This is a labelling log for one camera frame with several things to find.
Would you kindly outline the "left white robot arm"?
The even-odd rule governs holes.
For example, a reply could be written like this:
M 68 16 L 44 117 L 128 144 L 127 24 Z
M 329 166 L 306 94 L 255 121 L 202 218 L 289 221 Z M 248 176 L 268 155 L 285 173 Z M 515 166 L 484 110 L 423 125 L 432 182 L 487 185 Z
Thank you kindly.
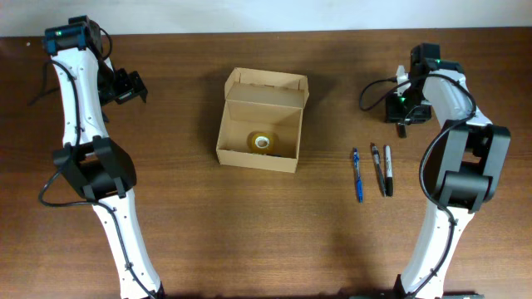
M 163 298 L 135 211 L 137 183 L 131 157 L 108 134 L 104 105 L 119 105 L 148 90 L 138 72 L 116 69 L 102 40 L 108 33 L 87 16 L 71 17 L 44 33 L 62 96 L 62 147 L 53 152 L 56 176 L 63 176 L 79 200 L 100 219 L 115 261 L 123 298 Z

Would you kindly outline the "brown cardboard box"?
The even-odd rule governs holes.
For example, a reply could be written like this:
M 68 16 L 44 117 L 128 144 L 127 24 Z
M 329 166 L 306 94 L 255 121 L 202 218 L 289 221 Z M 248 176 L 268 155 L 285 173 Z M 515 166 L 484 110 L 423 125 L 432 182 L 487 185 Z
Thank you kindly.
M 224 84 L 216 154 L 222 165 L 294 173 L 298 166 L 303 111 L 309 97 L 304 75 L 243 67 L 232 70 Z M 278 135 L 275 154 L 252 154 L 252 131 Z

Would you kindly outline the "blue ballpoint pen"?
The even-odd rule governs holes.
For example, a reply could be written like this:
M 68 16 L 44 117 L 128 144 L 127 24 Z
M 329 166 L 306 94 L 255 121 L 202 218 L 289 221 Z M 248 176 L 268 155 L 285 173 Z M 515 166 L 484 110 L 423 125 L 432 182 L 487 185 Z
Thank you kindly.
M 356 187 L 356 192 L 357 192 L 357 200 L 359 203 L 363 203 L 362 176 L 361 176 L 360 164 L 359 164 L 360 156 L 359 156 L 357 148 L 353 149 L 352 160 L 353 160 L 353 167 L 355 171 L 355 187 Z

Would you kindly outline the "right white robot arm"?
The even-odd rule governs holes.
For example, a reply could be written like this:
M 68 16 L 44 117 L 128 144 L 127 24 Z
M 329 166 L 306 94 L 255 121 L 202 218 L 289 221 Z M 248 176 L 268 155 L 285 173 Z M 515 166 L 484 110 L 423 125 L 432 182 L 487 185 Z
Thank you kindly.
M 465 71 L 441 59 L 437 44 L 413 47 L 410 66 L 399 66 L 397 86 L 385 95 L 386 120 L 401 136 L 408 124 L 435 116 L 441 131 L 421 158 L 419 181 L 426 214 L 414 253 L 397 276 L 397 298 L 442 298 L 444 281 L 466 226 L 498 186 L 511 134 L 478 108 Z

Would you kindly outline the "yellow adhesive tape roll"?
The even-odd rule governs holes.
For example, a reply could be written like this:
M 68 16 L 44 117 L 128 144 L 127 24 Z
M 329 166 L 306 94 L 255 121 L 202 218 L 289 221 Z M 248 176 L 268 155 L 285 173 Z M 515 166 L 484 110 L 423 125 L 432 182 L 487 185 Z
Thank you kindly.
M 248 136 L 247 144 L 252 154 L 275 154 L 278 135 L 272 131 L 252 131 Z

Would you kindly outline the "black capped whiteboard marker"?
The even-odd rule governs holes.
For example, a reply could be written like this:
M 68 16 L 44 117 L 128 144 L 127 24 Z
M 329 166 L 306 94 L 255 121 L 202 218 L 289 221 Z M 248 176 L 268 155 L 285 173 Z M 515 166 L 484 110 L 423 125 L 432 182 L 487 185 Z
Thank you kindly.
M 397 124 L 397 133 L 401 139 L 406 138 L 406 126 L 402 123 Z

